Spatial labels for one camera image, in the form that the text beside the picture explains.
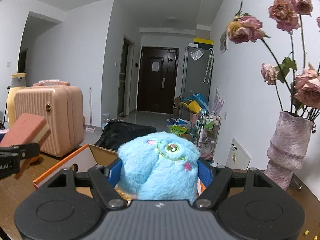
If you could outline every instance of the blue plush toy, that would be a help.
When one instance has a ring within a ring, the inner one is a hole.
[[[122,145],[118,186],[143,200],[196,199],[200,153],[186,139],[151,133]]]

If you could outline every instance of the ribbed suitcase shell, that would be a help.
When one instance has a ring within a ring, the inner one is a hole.
[[[84,139],[82,92],[75,86],[37,86],[14,98],[17,119],[23,113],[42,115],[51,133],[41,151],[56,157],[71,152]]]

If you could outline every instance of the gold oval badge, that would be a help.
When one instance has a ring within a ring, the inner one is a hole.
[[[46,104],[45,104],[45,110],[46,110],[47,112],[50,112],[50,111],[51,111],[51,106],[50,106],[49,103],[46,103]]]

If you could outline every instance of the black cloth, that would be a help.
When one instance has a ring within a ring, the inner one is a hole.
[[[157,129],[152,126],[111,121],[105,126],[100,139],[94,145],[117,151],[122,144],[154,132],[157,132]]]

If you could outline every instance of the white paper notice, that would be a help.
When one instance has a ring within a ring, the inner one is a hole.
[[[153,62],[152,63],[152,71],[159,72],[159,62]]]

